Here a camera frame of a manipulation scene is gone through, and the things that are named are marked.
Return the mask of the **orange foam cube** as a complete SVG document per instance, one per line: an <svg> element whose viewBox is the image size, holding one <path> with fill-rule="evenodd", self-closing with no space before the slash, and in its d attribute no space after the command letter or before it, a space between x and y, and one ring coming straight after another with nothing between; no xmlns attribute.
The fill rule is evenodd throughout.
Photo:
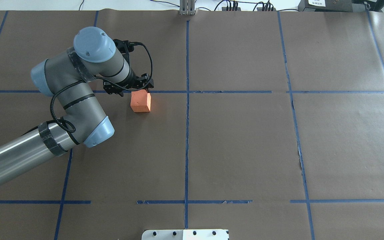
<svg viewBox="0 0 384 240"><path fill-rule="evenodd" d="M151 94L147 90L131 92L130 107L135 113L151 111Z"/></svg>

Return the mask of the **black power strip left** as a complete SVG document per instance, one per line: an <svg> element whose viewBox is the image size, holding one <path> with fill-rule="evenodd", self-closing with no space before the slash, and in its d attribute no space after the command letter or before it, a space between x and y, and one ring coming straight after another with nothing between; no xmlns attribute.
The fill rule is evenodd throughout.
<svg viewBox="0 0 384 240"><path fill-rule="evenodd" d="M241 8L239 7L239 1L224 0L226 6L221 7L221 10L224 12L239 12Z"/></svg>

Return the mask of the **black power strip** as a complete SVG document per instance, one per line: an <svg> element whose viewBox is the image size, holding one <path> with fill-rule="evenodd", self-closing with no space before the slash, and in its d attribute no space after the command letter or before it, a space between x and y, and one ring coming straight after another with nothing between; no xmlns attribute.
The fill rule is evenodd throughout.
<svg viewBox="0 0 384 240"><path fill-rule="evenodd" d="M241 8L239 7L239 1L224 0L226 6L221 7L221 10L224 12L239 12Z"/></svg>
<svg viewBox="0 0 384 240"><path fill-rule="evenodd" d="M253 11L258 11L258 12L274 12L276 11L276 8L274 5L267 0L266 2L258 2L255 4Z"/></svg>

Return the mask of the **black power strip right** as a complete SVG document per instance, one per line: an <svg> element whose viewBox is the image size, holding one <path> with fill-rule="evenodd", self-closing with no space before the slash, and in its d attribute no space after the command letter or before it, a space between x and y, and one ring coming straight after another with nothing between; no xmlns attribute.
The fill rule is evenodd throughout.
<svg viewBox="0 0 384 240"><path fill-rule="evenodd" d="M274 5L267 0L266 2L258 2L255 4L253 11L258 11L258 12L274 12L276 11L276 8Z"/></svg>

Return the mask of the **brown paper table cover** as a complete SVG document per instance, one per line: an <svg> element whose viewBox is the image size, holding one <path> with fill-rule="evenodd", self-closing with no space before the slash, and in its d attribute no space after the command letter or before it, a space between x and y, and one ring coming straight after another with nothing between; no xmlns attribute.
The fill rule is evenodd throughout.
<svg viewBox="0 0 384 240"><path fill-rule="evenodd" d="M0 240L384 240L384 13L0 11L0 145L50 119L30 70L86 26L143 42L151 112L0 187Z"/></svg>

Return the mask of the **black control box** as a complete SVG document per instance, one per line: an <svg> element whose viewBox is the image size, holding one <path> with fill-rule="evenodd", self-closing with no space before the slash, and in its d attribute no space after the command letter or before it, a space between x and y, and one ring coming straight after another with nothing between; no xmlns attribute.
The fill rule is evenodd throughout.
<svg viewBox="0 0 384 240"><path fill-rule="evenodd" d="M365 12L366 5L353 0L301 0L297 6L300 12Z"/></svg>

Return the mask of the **grey aluminium profile post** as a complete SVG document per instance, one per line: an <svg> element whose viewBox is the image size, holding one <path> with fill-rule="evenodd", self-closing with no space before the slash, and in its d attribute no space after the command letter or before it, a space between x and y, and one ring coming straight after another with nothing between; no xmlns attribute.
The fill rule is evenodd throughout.
<svg viewBox="0 0 384 240"><path fill-rule="evenodd" d="M196 0L180 0L179 14L183 16L191 16L196 14Z"/></svg>

